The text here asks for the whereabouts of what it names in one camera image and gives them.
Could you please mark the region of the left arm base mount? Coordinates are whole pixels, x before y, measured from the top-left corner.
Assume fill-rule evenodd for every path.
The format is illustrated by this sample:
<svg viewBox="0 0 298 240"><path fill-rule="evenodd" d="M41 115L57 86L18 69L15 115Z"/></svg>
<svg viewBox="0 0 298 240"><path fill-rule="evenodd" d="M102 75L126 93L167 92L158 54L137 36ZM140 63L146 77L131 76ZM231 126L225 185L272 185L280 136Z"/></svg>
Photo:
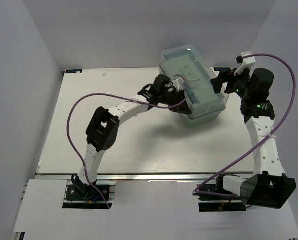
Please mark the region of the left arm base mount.
<svg viewBox="0 0 298 240"><path fill-rule="evenodd" d="M87 189L86 194L81 193L71 181L67 181L62 208L63 209L84 209L84 210L108 210L115 198L115 182L99 181L96 184L109 207L103 201L100 194L94 189Z"/></svg>

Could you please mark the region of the green plastic toolbox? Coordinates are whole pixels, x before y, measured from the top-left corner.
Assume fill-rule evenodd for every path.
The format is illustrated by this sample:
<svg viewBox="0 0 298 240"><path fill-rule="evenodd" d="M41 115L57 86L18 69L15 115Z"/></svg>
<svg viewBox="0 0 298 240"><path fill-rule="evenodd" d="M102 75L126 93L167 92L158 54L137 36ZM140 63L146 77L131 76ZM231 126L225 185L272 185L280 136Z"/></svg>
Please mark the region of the green plastic toolbox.
<svg viewBox="0 0 298 240"><path fill-rule="evenodd" d="M210 82L216 78L201 54L191 44L162 51L159 71L175 80L177 89L189 91L187 104L192 114L181 117L188 127L215 120L225 109L228 94L224 88L215 93Z"/></svg>

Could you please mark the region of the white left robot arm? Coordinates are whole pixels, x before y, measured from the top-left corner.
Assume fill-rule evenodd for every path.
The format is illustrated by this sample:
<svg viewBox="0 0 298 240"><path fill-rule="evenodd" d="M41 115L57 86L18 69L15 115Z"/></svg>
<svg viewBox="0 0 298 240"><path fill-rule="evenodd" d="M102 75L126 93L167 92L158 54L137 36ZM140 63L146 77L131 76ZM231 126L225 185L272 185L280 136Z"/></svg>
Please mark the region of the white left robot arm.
<svg viewBox="0 0 298 240"><path fill-rule="evenodd" d="M185 77L177 74L170 79L160 74L154 83L145 85L133 98L123 98L122 104L97 108L86 128L86 153L78 155L81 170L71 179L77 194L85 200L94 195L100 162L105 151L115 143L118 128L124 122L152 108L189 115L188 96L189 84Z"/></svg>

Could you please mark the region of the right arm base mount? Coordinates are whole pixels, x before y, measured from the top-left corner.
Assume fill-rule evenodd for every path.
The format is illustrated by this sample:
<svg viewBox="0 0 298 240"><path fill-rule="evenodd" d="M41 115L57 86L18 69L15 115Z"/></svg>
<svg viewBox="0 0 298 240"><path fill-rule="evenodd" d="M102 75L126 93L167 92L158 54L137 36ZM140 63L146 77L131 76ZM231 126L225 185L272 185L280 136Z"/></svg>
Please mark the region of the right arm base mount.
<svg viewBox="0 0 298 240"><path fill-rule="evenodd" d="M201 213L245 212L248 207L243 205L240 198L223 189L221 174L215 182L208 182L192 194L198 197L198 207Z"/></svg>

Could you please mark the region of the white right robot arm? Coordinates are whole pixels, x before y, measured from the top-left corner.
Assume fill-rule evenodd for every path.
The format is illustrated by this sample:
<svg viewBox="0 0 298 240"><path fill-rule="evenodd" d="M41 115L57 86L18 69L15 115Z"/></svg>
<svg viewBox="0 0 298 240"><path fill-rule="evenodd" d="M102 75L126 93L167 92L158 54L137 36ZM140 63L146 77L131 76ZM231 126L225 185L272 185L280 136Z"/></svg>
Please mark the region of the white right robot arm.
<svg viewBox="0 0 298 240"><path fill-rule="evenodd" d="M294 192L296 182L287 177L277 151L274 133L280 125L274 123L273 105L267 99L274 74L264 68L251 71L255 55L249 51L241 53L236 61L238 68L222 69L210 82L216 94L226 84L224 93L235 93L241 99L240 111L252 145L253 175L242 178L221 174L214 192L222 200L234 194L244 205L280 209Z"/></svg>

